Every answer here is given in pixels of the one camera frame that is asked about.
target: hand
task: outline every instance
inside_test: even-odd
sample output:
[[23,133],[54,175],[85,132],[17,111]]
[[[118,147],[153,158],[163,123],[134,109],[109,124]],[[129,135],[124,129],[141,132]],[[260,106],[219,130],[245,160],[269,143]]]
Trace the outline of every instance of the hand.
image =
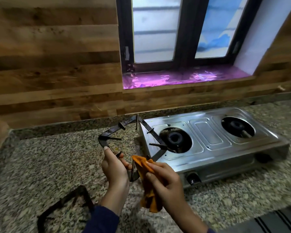
[[187,205],[184,199],[182,182],[179,175],[166,163],[155,162],[147,163],[158,175],[166,180],[167,186],[157,179],[154,174],[147,173],[146,177],[152,183],[159,197],[162,199],[163,206],[172,218]]
[[179,175],[166,163],[147,163],[167,183],[166,186],[152,173],[146,177],[162,199],[163,206],[184,233],[206,233],[208,226],[194,214],[184,198],[183,186]]
[[129,179],[126,169],[132,169],[132,165],[124,160],[120,154],[120,160],[110,148],[104,147],[105,158],[101,163],[102,171],[109,181],[109,188],[101,199],[100,205],[104,206],[116,215],[120,215],[129,192]]
[[104,147],[104,153],[105,158],[101,163],[101,167],[109,182],[109,188],[127,182],[129,184],[126,169],[131,170],[132,165],[125,161],[124,154],[120,154],[120,159],[118,159],[107,146]]

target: pink foil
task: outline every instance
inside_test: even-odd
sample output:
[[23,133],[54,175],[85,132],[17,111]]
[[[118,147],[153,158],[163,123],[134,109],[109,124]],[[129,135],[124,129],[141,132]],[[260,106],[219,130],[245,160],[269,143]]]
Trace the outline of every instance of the pink foil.
[[235,66],[202,66],[184,70],[168,70],[151,73],[123,74],[123,88],[144,88],[163,85],[201,83],[230,80],[250,76]]

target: wooden backsplash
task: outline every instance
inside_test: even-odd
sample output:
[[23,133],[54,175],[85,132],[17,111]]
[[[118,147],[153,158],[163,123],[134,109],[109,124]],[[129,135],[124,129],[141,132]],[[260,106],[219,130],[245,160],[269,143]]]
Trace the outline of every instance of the wooden backsplash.
[[271,94],[280,85],[291,91],[291,14],[255,76],[123,90],[116,0],[0,0],[0,117],[11,128]]

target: window frame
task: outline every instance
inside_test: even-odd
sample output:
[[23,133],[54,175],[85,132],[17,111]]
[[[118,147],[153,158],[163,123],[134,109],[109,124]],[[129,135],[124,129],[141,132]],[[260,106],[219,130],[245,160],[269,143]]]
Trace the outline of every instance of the window frame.
[[205,65],[232,65],[241,49],[261,2],[262,0],[248,0],[225,57],[195,59],[209,0],[182,0],[174,59],[172,61],[135,63],[132,0],[117,0],[122,72],[124,74],[130,74],[178,70],[180,68]]

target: stove knob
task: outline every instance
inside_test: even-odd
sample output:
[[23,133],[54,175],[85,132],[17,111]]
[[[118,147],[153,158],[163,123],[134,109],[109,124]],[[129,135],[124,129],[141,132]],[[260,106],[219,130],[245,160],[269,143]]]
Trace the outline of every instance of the stove knob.
[[186,177],[186,180],[188,181],[188,183],[190,185],[195,185],[195,184],[198,184],[198,183],[201,183],[202,181],[200,180],[200,178],[198,177],[197,173],[195,172],[192,172],[190,173],[187,177]]
[[266,164],[268,162],[273,161],[272,157],[269,154],[256,153],[254,157],[259,163],[262,163],[262,164]]

